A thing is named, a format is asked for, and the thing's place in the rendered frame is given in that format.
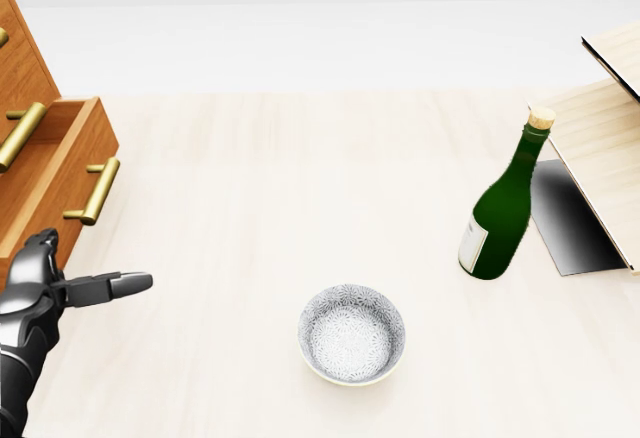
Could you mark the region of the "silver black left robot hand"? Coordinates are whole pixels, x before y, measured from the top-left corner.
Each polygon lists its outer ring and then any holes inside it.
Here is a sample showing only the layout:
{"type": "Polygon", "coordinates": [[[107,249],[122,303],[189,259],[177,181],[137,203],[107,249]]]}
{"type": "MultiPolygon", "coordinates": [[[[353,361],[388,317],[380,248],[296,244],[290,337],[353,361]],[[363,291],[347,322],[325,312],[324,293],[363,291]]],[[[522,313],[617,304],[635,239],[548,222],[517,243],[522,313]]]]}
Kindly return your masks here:
{"type": "Polygon", "coordinates": [[[0,344],[26,345],[31,329],[43,331],[46,346],[59,340],[58,321],[65,309],[108,303],[148,290],[145,272],[112,272],[68,280],[56,264],[59,234],[47,228],[31,235],[14,256],[0,293],[0,344]]]}

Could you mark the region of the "pale wooden rack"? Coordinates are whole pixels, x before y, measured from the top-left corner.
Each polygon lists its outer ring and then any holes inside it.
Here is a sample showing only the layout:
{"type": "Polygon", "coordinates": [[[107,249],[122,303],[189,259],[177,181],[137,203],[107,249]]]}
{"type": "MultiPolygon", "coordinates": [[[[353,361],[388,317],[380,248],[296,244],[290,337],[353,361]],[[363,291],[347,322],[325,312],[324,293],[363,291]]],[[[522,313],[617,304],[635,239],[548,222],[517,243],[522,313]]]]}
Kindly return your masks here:
{"type": "Polygon", "coordinates": [[[556,156],[536,165],[532,216],[561,275],[640,276],[640,21],[582,44],[608,76],[545,100],[556,156]]]}

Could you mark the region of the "wooden cabinet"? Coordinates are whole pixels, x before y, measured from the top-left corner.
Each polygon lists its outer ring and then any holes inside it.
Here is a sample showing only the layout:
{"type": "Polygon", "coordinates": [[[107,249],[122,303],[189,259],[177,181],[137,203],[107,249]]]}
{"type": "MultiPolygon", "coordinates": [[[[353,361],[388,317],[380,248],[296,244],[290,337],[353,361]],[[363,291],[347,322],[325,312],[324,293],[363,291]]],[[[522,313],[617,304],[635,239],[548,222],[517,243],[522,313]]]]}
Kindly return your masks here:
{"type": "Polygon", "coordinates": [[[0,27],[9,35],[0,48],[0,119],[33,102],[50,105],[61,93],[16,0],[0,0],[0,27]]]}

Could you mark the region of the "patterned grey white bowl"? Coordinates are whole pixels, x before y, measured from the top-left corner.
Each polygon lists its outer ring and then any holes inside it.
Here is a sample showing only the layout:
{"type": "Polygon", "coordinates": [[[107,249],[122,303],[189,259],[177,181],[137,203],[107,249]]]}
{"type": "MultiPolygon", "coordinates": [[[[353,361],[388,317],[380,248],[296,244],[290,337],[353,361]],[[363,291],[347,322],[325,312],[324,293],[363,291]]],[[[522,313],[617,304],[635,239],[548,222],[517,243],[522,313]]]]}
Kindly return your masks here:
{"type": "Polygon", "coordinates": [[[305,304],[297,342],[304,362],[320,378],[364,387],[395,371],[405,350],[406,329],[401,313],[384,294],[364,285],[340,284],[305,304]]]}

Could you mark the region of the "green corked glass bottle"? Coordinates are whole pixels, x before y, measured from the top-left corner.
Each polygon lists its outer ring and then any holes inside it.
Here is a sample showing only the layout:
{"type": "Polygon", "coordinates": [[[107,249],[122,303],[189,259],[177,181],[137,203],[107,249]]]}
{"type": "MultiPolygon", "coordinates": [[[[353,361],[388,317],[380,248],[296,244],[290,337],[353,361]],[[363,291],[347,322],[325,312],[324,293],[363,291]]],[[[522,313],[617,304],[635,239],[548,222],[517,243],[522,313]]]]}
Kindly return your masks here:
{"type": "Polygon", "coordinates": [[[547,107],[530,109],[509,165],[476,202],[458,250],[467,274],[493,280],[509,267],[528,227],[532,176],[555,119],[547,107]]]}

